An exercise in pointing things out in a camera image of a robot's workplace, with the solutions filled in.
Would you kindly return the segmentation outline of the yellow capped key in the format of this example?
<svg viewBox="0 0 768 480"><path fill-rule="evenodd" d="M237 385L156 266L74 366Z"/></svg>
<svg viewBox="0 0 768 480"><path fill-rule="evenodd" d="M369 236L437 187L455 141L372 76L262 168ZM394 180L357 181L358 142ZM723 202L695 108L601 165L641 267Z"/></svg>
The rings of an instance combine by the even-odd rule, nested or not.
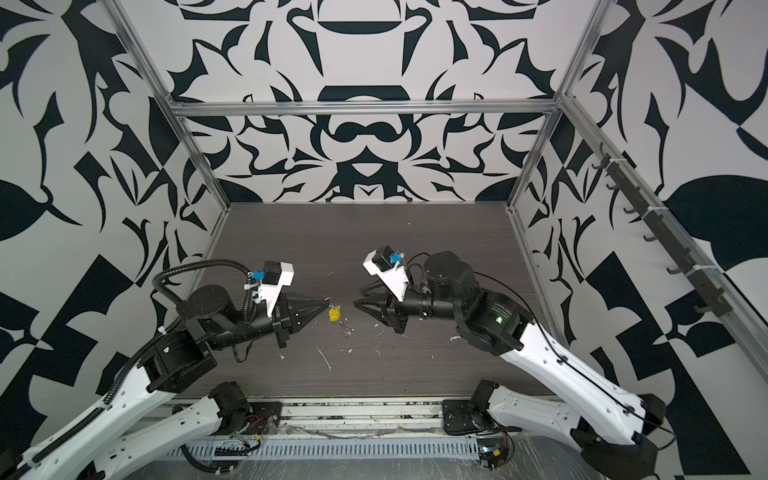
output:
<svg viewBox="0 0 768 480"><path fill-rule="evenodd" d="M329 309L329 320L333 323L338 322L342 319L341 311L339 306L334 306Z"/></svg>

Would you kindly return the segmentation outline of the metal keyring with red grip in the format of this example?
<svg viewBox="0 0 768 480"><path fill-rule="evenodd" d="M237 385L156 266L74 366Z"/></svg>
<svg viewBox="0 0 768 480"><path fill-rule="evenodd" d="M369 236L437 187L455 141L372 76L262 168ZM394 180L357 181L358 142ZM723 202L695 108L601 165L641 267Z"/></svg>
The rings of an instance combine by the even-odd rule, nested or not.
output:
<svg viewBox="0 0 768 480"><path fill-rule="evenodd" d="M330 298L327 298L327 301L327 316L329 322L332 325L335 325L344 334L345 337L350 337L354 330L349 326L348 319L343 315L341 306L333 304Z"/></svg>

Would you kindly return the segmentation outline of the black wall hook rail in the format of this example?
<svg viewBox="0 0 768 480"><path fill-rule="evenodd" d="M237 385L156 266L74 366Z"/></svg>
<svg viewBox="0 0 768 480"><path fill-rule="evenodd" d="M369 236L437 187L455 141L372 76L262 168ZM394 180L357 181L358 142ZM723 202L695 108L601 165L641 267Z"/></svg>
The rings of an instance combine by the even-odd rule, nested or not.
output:
<svg viewBox="0 0 768 480"><path fill-rule="evenodd" d="M703 304L695 310L723 317L733 311L726 298L726 289L718 278L719 268L697 250L692 238L680 225L671 210L651 191L639 174L625 158L616 158L599 148L599 163L594 167L603 170L613 183L612 191L621 192L630 206L624 210L628 215L642 220L650 230L644 237L646 242L657 242L674 262L667 269L670 275L683 275L699 295Z"/></svg>

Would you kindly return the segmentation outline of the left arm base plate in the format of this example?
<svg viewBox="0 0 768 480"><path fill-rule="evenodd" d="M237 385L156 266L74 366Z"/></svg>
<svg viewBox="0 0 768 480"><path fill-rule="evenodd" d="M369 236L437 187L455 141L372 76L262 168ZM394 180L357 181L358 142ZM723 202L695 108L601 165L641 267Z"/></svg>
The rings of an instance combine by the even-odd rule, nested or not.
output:
<svg viewBox="0 0 768 480"><path fill-rule="evenodd" d="M250 402L247 408L238 407L224 413L215 435L228 435L237 431L243 435L263 435L276 431L281 424L283 404L279 401Z"/></svg>

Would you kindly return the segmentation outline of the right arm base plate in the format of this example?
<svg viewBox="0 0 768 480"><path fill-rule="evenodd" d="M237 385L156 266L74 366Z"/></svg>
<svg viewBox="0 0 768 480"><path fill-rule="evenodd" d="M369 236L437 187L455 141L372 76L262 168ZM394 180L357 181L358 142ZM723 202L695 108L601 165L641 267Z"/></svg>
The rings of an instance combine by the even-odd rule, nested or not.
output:
<svg viewBox="0 0 768 480"><path fill-rule="evenodd" d="M484 409L470 400L443 400L442 428L449 436L488 436L501 434L501 426Z"/></svg>

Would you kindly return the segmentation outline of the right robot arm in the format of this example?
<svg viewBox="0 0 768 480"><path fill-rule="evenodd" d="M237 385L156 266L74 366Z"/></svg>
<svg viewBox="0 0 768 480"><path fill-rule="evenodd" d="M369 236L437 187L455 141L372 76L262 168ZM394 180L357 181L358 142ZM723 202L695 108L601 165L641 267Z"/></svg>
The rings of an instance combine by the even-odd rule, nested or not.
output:
<svg viewBox="0 0 768 480"><path fill-rule="evenodd" d="M455 253L427 257L414 282L402 253L388 246L363 261L375 282L364 287L355 307L396 333L410 319L452 321L469 345L534 377L556 395L537 399L483 380L466 412L475 432L528 431L559 441L608 479L654 475L665 403L653 394L622 389L573 355L524 306L502 292L480 286L476 273Z"/></svg>

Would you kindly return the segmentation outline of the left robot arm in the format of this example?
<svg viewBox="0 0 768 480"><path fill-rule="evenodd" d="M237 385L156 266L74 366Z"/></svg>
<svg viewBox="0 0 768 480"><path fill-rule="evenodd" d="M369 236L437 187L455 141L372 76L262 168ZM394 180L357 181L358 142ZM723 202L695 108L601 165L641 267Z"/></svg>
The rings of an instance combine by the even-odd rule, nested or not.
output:
<svg viewBox="0 0 768 480"><path fill-rule="evenodd" d="M215 368L213 351L265 336L285 347L328 306L324 298L280 293L272 309L264 301L237 308L224 287L199 288L176 308L180 328L141 347L89 411L23 453L3 453L2 478L122 479L192 440L240 431L251 405L233 381L149 427L130 429Z"/></svg>

